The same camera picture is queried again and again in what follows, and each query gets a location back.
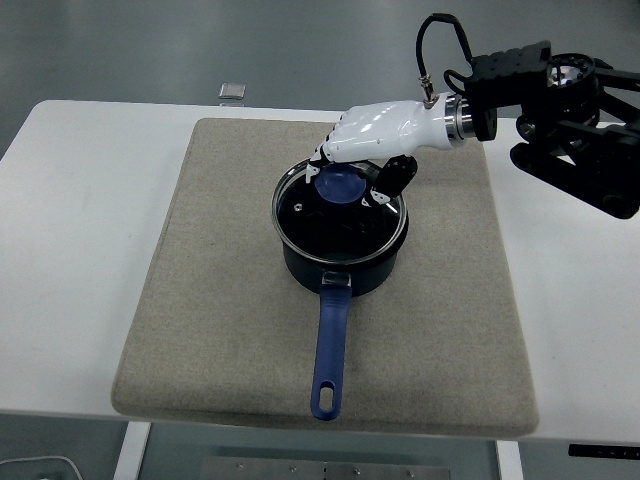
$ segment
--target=saucepan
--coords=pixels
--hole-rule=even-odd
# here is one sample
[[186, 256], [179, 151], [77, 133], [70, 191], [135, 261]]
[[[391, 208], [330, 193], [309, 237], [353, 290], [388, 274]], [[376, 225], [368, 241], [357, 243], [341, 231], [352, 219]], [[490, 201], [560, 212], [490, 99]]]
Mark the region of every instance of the saucepan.
[[379, 285], [393, 270], [409, 226], [401, 195], [385, 205], [363, 204], [380, 168], [371, 162], [332, 164], [309, 183], [307, 162], [278, 182], [272, 219], [293, 277], [320, 296], [311, 412], [340, 413], [351, 298]]

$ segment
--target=white robotic hand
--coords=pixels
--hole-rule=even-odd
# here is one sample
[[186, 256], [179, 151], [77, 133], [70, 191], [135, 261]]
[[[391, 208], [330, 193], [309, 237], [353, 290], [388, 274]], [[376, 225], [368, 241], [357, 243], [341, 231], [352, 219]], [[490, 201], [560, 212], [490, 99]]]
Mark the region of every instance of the white robotic hand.
[[363, 199], [389, 202], [411, 181], [417, 165], [411, 154], [421, 146], [449, 150], [474, 136], [466, 102], [444, 93], [426, 108], [423, 102], [399, 101], [353, 107], [309, 159], [306, 182], [330, 163], [388, 160]]

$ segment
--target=blue handle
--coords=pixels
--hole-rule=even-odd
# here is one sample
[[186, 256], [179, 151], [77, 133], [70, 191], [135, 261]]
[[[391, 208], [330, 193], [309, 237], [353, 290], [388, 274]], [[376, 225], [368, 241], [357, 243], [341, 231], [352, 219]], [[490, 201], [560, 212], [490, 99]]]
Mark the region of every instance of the blue handle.
[[[323, 284], [320, 287], [320, 325], [311, 389], [311, 413], [319, 420], [333, 420], [340, 413], [350, 305], [349, 285]], [[323, 391], [331, 398], [331, 408], [328, 410], [320, 405]]]

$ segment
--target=pot lid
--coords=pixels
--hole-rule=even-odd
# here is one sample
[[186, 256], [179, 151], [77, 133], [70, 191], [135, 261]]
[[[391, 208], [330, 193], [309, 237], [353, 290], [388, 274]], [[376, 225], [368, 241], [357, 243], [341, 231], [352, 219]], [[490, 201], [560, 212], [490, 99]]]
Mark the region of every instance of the pot lid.
[[402, 196], [385, 205], [362, 204], [379, 167], [331, 164], [307, 184], [306, 165], [287, 172], [274, 192], [272, 217], [283, 242], [304, 257], [333, 265], [370, 260], [395, 243], [406, 223]]

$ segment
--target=gray felt mat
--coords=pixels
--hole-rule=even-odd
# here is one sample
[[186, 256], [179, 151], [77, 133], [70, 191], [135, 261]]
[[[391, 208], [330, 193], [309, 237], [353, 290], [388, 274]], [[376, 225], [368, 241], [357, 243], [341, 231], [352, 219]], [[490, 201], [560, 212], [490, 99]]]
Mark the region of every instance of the gray felt mat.
[[126, 415], [512, 437], [538, 421], [481, 145], [420, 149], [391, 276], [353, 301], [342, 413], [311, 416], [318, 297], [271, 224], [280, 176], [331, 125], [196, 125], [113, 385]]

